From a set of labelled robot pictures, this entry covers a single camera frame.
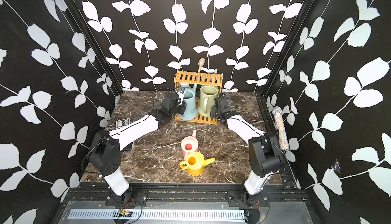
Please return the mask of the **sage green watering can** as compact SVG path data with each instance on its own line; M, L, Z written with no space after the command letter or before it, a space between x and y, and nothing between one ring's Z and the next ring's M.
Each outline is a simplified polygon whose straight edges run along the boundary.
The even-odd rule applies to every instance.
M204 117L211 116L212 107L215 106L215 99L221 91L219 75L217 71L213 73L201 75L200 82L200 99L198 104L198 113Z

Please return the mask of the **light blue watering can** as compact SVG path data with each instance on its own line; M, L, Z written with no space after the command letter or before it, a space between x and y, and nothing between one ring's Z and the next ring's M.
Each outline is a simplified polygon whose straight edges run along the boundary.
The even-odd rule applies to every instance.
M205 58L201 58L198 61L198 72L201 71L205 64ZM184 121L190 121L194 118L196 118L198 114L198 109L197 109L197 103L196 103L196 90L197 90L197 85L190 85L190 84L184 84L181 83L181 87L184 87L186 90L185 96L183 101L186 103L186 110L184 114L178 114L178 118Z

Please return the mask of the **pink watering can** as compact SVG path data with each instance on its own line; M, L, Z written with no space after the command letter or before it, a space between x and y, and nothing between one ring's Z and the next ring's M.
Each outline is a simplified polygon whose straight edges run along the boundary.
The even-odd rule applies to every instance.
M181 142L181 148L184 159L195 151L198 151L199 142L197 140L197 130L194 130L191 136L185 137Z

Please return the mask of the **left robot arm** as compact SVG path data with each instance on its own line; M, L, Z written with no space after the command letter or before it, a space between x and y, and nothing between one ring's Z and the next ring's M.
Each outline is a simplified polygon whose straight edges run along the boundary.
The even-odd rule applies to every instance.
M121 197L130 186L121 169L121 151L135 140L167 125L178 113L184 113L185 88L167 94L160 107L143 118L109 132L101 130L93 138L86 159L98 170L115 195Z

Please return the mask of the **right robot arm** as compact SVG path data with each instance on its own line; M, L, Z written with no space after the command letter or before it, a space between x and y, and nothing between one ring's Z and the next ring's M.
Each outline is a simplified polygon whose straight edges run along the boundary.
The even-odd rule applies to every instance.
M265 132L255 128L240 114L232 111L224 95L214 101L211 118L217 119L248 144L251 172L244 187L248 194L258 194L263 190L270 176L278 173L283 164L280 155L275 153L277 147Z

